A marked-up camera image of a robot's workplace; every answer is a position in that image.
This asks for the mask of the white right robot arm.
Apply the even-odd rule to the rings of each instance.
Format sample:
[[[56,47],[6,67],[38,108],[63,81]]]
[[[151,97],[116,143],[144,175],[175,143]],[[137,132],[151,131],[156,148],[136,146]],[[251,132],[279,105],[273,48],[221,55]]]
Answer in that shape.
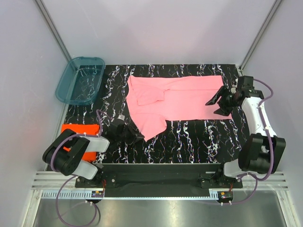
[[[227,87],[221,86],[206,103],[218,104],[219,109],[214,113],[222,116],[230,114],[235,107],[241,107],[250,132],[238,159],[224,163],[221,172],[215,175],[215,182],[219,187],[226,187],[232,182],[232,178],[241,179],[245,175],[264,181],[276,171],[286,141],[279,138],[271,127],[265,110],[265,100],[260,90],[244,88],[232,93]]]

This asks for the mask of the right aluminium frame post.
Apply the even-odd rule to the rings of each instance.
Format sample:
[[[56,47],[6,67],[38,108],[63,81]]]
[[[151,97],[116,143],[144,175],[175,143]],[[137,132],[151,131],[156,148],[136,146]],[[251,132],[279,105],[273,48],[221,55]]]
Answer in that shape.
[[[245,67],[247,66],[249,60],[251,59],[254,51],[256,50],[259,42],[261,41],[264,33],[266,32],[266,30],[268,29],[270,23],[272,22],[274,16],[276,15],[276,13],[278,12],[280,6],[282,5],[284,1],[283,0],[275,0],[269,10],[269,12],[267,13],[260,29],[258,30],[252,44],[250,45],[250,48],[248,49],[243,61],[241,62],[241,64],[239,65],[239,70],[240,72],[244,72]]]

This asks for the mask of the left aluminium frame post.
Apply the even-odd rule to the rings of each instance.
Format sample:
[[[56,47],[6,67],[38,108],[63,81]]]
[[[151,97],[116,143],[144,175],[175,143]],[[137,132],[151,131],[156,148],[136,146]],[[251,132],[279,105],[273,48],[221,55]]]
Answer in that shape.
[[[56,43],[58,44],[62,54],[64,55],[65,59],[67,61],[70,61],[71,60],[71,55],[69,54],[64,42],[63,42],[63,39],[61,38],[56,26],[55,26],[55,23],[53,22],[52,18],[51,18],[51,15],[50,13],[48,12],[45,4],[44,4],[44,1],[43,0],[34,0],[35,4],[37,5],[38,7],[38,10],[40,11],[46,25],[48,26],[50,32],[52,33],[53,37],[55,38],[55,41]]]

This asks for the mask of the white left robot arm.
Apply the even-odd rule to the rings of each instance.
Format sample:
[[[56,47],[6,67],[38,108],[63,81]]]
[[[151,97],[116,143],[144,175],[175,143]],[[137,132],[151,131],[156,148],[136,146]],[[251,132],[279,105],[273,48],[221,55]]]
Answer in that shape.
[[[77,133],[65,129],[46,149],[42,160],[53,171],[64,176],[78,176],[86,180],[91,187],[98,187],[102,182],[102,168],[83,160],[85,153],[105,153],[118,143],[135,144],[144,136],[122,119],[115,119],[99,135]]]

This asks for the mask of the pink t shirt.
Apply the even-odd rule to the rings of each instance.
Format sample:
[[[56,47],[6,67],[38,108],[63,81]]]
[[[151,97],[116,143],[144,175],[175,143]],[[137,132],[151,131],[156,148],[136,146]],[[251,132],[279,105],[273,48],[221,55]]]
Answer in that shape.
[[[221,76],[143,78],[130,76],[126,102],[130,117],[148,141],[164,132],[167,121],[229,120],[206,105],[223,85]]]

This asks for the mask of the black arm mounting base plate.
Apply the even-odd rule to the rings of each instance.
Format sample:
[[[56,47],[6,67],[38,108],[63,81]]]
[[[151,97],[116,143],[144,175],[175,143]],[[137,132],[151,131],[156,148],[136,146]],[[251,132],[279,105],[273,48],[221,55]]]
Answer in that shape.
[[[242,188],[241,178],[251,175],[258,181],[269,177],[266,169],[241,170],[238,162],[232,162],[233,170],[227,171],[229,163],[222,164],[99,164],[93,178],[86,170],[79,174],[76,188],[105,188],[110,199],[185,198],[204,197],[208,189]]]

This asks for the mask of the folded orange t shirt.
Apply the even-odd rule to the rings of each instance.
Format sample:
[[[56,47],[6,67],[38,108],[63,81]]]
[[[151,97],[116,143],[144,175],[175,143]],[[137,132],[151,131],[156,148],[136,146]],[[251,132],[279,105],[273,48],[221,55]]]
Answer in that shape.
[[[98,135],[100,126],[98,124],[62,124],[61,132],[64,132],[66,129],[72,130],[77,134]],[[76,151],[83,153],[82,160],[90,163],[97,160],[96,151],[84,152],[84,149],[87,147],[85,144],[88,142],[87,140],[82,137],[74,137],[72,140],[76,142]]]

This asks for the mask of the teal plastic bin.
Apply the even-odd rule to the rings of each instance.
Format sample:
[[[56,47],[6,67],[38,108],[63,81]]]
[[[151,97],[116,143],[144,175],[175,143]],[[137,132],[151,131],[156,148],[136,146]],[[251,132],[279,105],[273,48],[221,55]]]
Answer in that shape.
[[[99,57],[76,57],[68,62],[55,91],[68,105],[90,105],[101,86],[105,62]]]

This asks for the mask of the aluminium rail crossbar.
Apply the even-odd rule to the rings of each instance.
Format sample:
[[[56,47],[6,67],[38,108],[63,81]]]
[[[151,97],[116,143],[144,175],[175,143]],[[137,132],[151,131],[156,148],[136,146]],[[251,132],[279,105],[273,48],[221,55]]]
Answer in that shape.
[[[71,176],[64,176],[59,173],[50,171],[37,172],[34,178],[31,189],[33,190],[48,190],[58,189],[62,183],[68,180]],[[245,175],[239,179],[224,179],[223,181],[216,180],[214,172],[206,172],[198,174],[194,172],[114,172],[108,171],[102,173],[103,182],[99,185],[92,185],[88,180],[78,177],[67,183],[68,188],[101,188],[103,183],[107,188],[118,188],[124,185],[149,185],[151,186],[194,186],[203,189],[253,189],[255,179],[250,175]],[[271,175],[265,181],[258,181],[258,189],[264,190],[288,190],[284,174],[278,172]]]

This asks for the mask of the aluminium frame post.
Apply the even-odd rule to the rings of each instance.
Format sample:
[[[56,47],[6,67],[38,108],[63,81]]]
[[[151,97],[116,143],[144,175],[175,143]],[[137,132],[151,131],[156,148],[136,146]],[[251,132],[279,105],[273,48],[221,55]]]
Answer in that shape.
[[[267,13],[260,29],[258,30],[252,44],[250,45],[250,48],[248,49],[243,61],[241,62],[241,64],[239,65],[239,70],[240,72],[244,72],[245,67],[247,66],[249,60],[251,59],[254,51],[256,50],[259,42],[261,41],[264,33],[266,32],[266,30],[268,29],[270,23],[272,22],[274,16],[276,15],[276,13],[278,12],[280,6],[282,5],[284,1],[283,0],[275,0],[269,10],[269,12]]]
[[[61,38],[56,26],[55,26],[55,23],[53,22],[52,18],[51,18],[51,15],[50,13],[48,12],[45,4],[44,4],[44,1],[43,0],[34,0],[35,4],[37,5],[38,7],[38,10],[40,11],[46,25],[48,26],[50,32],[52,33],[53,37],[55,38],[55,41],[56,43],[58,44],[62,54],[64,55],[65,59],[67,61],[70,61],[71,60],[71,55],[69,54],[64,42],[63,42],[63,39]]]

